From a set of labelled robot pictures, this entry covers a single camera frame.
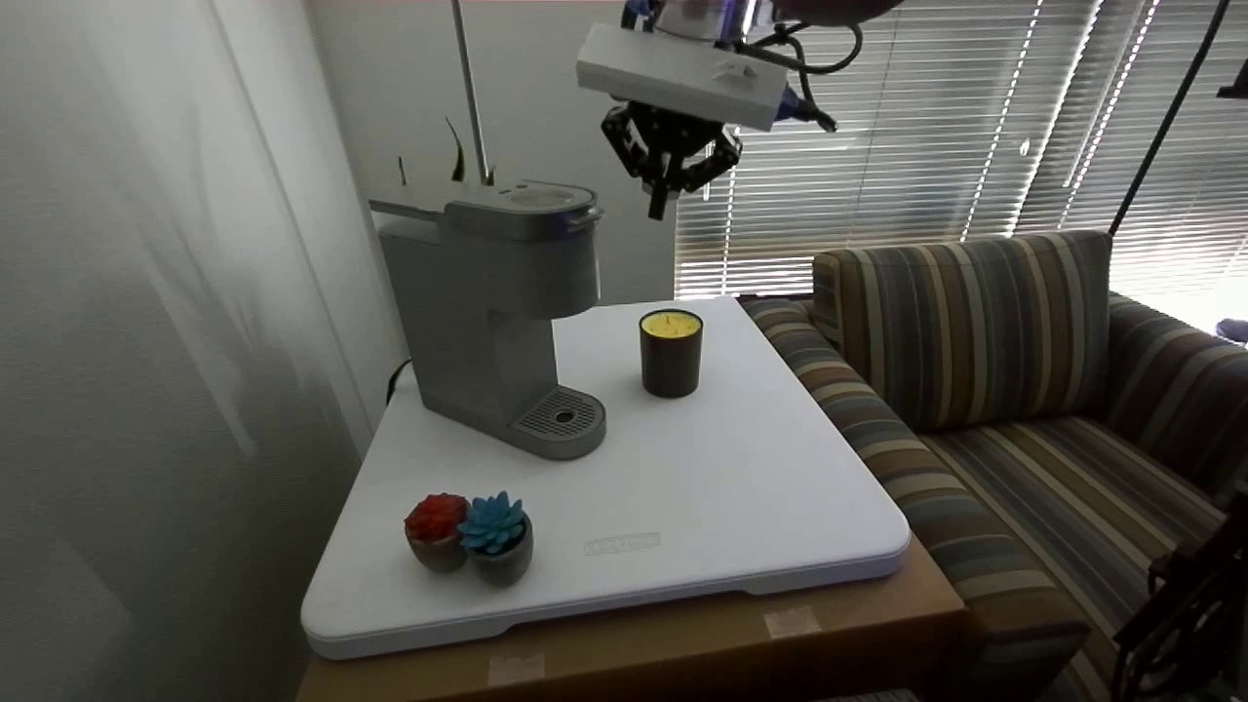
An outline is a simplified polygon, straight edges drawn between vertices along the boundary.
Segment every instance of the white table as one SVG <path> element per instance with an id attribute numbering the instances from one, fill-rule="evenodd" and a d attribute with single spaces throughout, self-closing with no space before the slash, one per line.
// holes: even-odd
<path id="1" fill-rule="evenodd" d="M 639 387 L 637 322 L 658 303 L 559 322 L 559 377 L 596 394 L 610 437 L 551 466 L 455 427 L 403 387 L 354 476 L 306 598 L 324 660 L 498 637 L 514 624 L 701 592 L 785 592 L 887 578 L 908 523 L 821 414 L 736 302 L 681 303 L 706 322 L 701 383 L 663 402 Z M 429 493 L 525 505 L 535 561 L 497 591 L 429 574 L 403 520 Z"/>

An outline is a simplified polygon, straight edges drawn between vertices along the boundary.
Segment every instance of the sofa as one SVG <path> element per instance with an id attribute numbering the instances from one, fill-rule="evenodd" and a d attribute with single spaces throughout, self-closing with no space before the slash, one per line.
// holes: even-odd
<path id="1" fill-rule="evenodd" d="M 931 697 L 1108 697 L 1151 566 L 1248 485 L 1248 354 L 1108 260 L 1108 234 L 853 246 L 809 296 L 743 296 L 966 602 Z"/>

